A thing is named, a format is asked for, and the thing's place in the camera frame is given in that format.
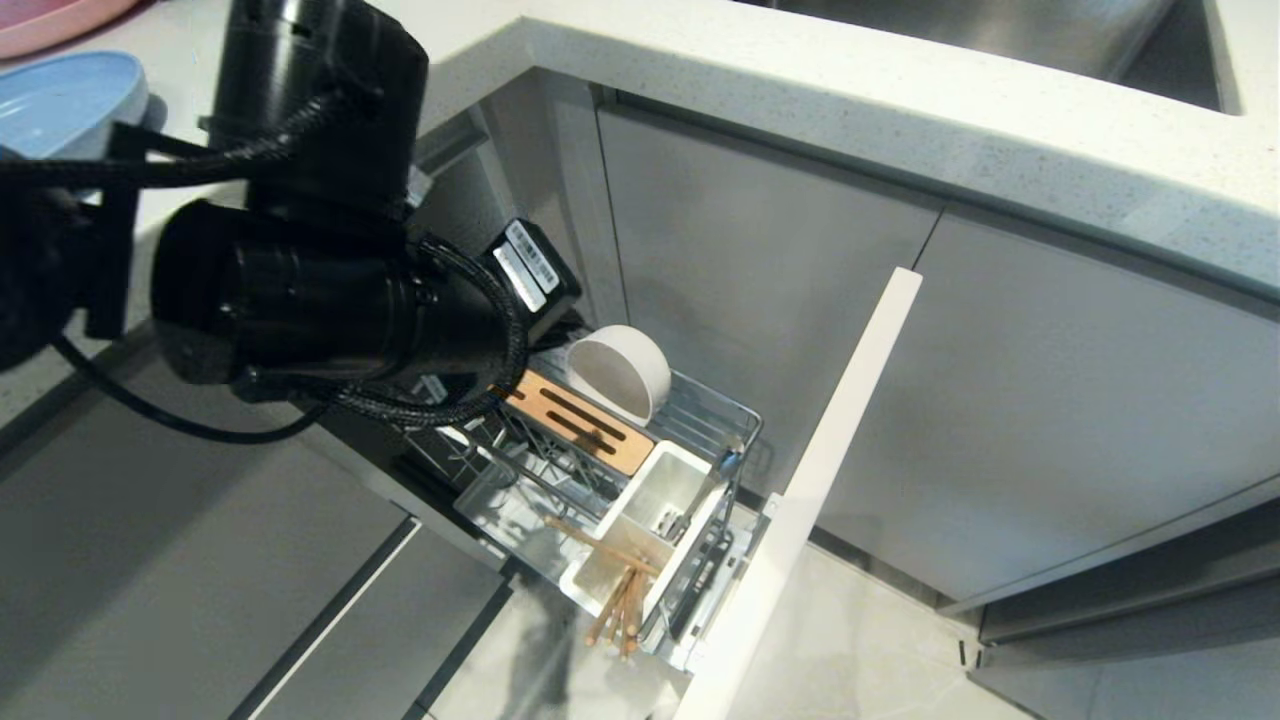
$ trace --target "white drawer front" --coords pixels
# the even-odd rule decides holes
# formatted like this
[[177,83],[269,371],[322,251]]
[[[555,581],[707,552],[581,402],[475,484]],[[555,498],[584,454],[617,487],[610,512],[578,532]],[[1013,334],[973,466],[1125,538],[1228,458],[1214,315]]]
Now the white drawer front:
[[818,429],[809,438],[786,495],[772,511],[772,521],[751,564],[709,630],[707,659],[685,693],[677,720],[728,716],[733,696],[750,667],[782,588],[809,539],[818,511],[831,492],[836,471],[888,363],[920,281],[920,275],[901,268],[890,278],[836,391],[827,401]]

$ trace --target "speckled quartz countertop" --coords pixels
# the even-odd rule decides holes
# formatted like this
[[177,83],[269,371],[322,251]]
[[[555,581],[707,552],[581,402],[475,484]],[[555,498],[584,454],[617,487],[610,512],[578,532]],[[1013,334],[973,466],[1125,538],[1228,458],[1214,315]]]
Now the speckled quartz countertop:
[[[421,129],[541,67],[1000,199],[1280,293],[1274,0],[1206,0],[1229,113],[728,0],[374,0],[431,56]],[[165,131],[204,142],[229,0],[159,3],[67,51],[137,55]],[[150,237],[205,190],[150,192]],[[146,272],[136,272],[145,281]],[[137,288],[131,323],[146,316]],[[0,382],[8,421],[67,368]]]

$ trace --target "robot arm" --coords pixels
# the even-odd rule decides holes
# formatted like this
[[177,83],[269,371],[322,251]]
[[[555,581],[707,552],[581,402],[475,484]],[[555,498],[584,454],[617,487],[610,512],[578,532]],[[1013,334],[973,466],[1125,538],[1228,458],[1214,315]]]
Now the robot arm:
[[[421,46],[362,0],[234,0],[202,120],[207,149],[118,127],[105,161],[0,161],[0,252],[14,269],[0,272],[0,369],[59,338],[77,306],[90,311],[90,334],[123,332],[141,187],[243,177],[244,208],[195,201],[159,241],[152,316],[180,378],[230,384],[247,401],[307,396],[416,425],[493,407],[524,372],[530,328],[567,304],[539,314],[492,264],[407,237],[426,74]],[[177,159],[142,159],[155,150]],[[101,209],[65,192],[88,187],[104,188]],[[123,268],[118,256],[102,261],[111,249],[125,254]],[[116,287],[104,299],[90,291],[108,266]],[[425,406],[387,384],[406,373],[471,374],[475,389]]]

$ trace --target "floor tile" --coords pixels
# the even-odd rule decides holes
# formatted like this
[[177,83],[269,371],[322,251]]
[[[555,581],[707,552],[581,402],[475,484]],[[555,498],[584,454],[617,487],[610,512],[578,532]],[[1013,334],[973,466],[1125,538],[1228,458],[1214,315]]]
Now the floor tile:
[[964,676],[960,641],[972,653],[968,625],[809,546],[730,716],[1027,720]]
[[591,618],[548,583],[512,594],[431,706],[436,720],[645,720],[669,714],[689,679],[636,655],[589,648]]
[[[433,720],[662,720],[689,679],[653,657],[618,662],[591,619],[547,583],[518,588],[431,706]],[[973,628],[808,546],[735,720],[1027,720],[964,676]]]

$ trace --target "knife slot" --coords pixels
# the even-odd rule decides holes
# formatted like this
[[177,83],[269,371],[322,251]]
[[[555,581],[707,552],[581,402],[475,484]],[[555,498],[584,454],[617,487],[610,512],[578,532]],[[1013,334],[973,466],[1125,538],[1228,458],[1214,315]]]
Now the knife slot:
[[547,388],[541,388],[539,392],[543,395],[543,397],[550,400],[556,405],[559,405],[561,407],[568,410],[570,413],[577,415],[579,418],[586,420],[588,423],[591,423],[596,428],[600,428],[602,430],[604,430],[609,436],[613,436],[616,439],[627,439],[627,436],[622,434],[617,428],[609,425],[608,423],[605,423],[604,420],[596,418],[595,415],[591,415],[586,410],[582,410],[577,405],[573,405],[568,400],[564,400],[558,393],[552,392],[550,389],[547,389]]
[[604,442],[604,439],[599,436],[598,432],[595,432],[595,430],[588,430],[585,428],[580,428],[572,420],[570,420],[568,418],[561,415],[559,413],[557,413],[554,410],[548,410],[547,411],[547,418],[549,420],[559,423],[561,425],[563,425],[563,427],[568,428],[570,430],[572,430],[573,434],[577,436],[573,442],[581,443],[581,445],[589,445],[589,446],[599,450],[600,452],[608,452],[609,455],[617,455],[618,454],[618,448],[616,448],[612,445]]

